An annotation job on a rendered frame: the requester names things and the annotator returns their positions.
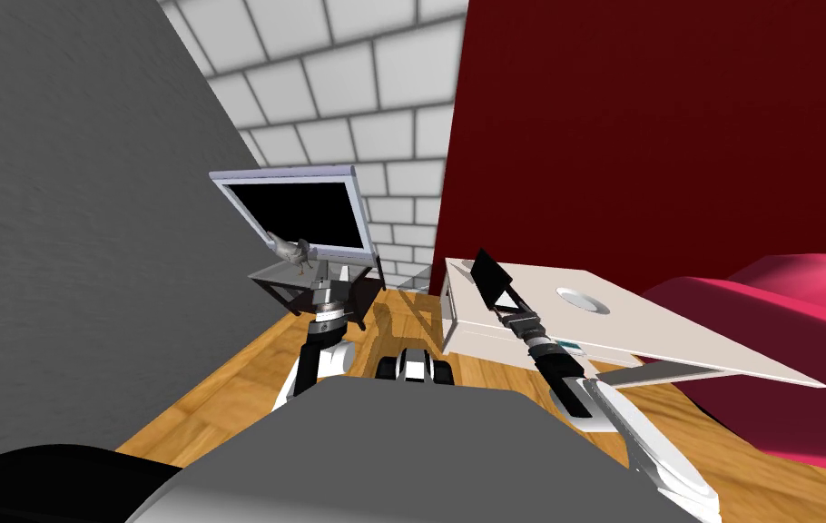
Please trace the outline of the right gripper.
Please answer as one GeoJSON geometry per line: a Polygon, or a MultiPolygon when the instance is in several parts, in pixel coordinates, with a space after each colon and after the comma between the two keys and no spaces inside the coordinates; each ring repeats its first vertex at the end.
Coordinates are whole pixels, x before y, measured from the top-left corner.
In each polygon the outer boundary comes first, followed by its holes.
{"type": "Polygon", "coordinates": [[[486,307],[494,309],[503,327],[516,336],[540,335],[539,317],[533,311],[520,311],[519,296],[509,290],[512,277],[483,248],[477,252],[470,266],[470,278],[486,307]]]}

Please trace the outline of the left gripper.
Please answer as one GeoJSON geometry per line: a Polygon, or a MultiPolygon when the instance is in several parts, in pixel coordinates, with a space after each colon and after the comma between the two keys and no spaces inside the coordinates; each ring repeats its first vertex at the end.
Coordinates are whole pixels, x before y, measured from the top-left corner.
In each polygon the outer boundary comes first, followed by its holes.
{"type": "Polygon", "coordinates": [[[310,284],[310,292],[315,312],[343,311],[348,301],[345,280],[314,280],[310,284]]]}

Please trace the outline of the grey round dish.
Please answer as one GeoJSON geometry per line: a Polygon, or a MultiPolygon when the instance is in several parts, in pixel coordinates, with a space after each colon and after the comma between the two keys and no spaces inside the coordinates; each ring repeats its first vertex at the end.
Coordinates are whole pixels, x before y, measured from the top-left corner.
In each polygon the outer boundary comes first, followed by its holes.
{"type": "Polygon", "coordinates": [[[610,313],[610,309],[602,302],[580,291],[560,287],[556,289],[556,293],[561,299],[578,309],[602,315],[610,313]]]}

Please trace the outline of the dark stand with television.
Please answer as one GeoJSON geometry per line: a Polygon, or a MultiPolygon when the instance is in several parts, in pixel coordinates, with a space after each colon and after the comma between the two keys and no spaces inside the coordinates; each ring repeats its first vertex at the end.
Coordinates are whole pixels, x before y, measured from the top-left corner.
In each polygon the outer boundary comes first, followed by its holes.
{"type": "Polygon", "coordinates": [[[211,181],[279,261],[251,279],[295,316],[314,312],[311,286],[346,280],[347,320],[365,330],[370,306],[386,284],[348,164],[212,172],[211,181]]]}

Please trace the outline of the white nightstand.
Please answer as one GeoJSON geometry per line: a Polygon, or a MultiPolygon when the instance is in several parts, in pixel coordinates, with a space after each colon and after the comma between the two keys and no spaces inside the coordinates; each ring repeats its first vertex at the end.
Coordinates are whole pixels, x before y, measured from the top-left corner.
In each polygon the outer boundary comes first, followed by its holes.
{"type": "MultiPolygon", "coordinates": [[[[441,291],[445,353],[533,370],[527,346],[488,310],[470,276],[472,261],[445,260],[441,291]]],[[[615,388],[745,375],[822,388],[824,384],[706,329],[590,271],[506,263],[512,288],[540,317],[547,336],[571,342],[581,361],[614,364],[600,379],[615,388]],[[559,297],[564,287],[610,309],[584,311],[559,297]]]]}

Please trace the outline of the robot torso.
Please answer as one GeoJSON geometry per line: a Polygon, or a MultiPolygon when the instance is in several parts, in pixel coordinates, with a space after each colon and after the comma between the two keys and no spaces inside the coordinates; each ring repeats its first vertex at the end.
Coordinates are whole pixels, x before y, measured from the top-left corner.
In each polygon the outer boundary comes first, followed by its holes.
{"type": "Polygon", "coordinates": [[[511,390],[329,377],[196,459],[128,523],[693,523],[511,390]]]}

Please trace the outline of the red bed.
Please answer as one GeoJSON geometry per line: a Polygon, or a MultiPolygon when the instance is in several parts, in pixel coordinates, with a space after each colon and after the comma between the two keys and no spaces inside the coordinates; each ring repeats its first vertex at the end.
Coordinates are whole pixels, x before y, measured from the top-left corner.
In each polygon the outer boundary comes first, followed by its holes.
{"type": "Polygon", "coordinates": [[[826,253],[772,255],[725,280],[679,277],[645,297],[811,378],[731,376],[678,387],[758,450],[826,469],[826,253]]]}

